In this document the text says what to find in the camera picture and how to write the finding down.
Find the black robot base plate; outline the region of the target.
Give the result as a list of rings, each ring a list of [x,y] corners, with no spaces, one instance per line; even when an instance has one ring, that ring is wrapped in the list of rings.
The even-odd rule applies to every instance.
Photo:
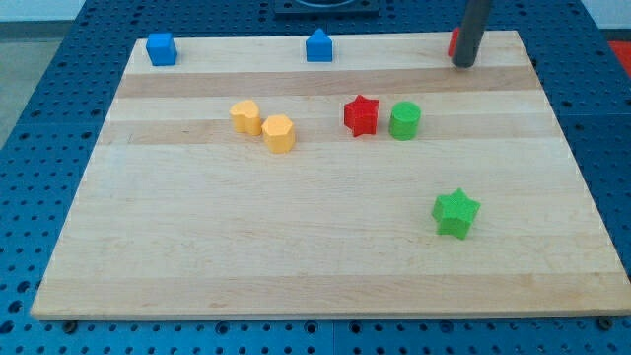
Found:
[[[376,15],[380,0],[273,0],[277,16]]]

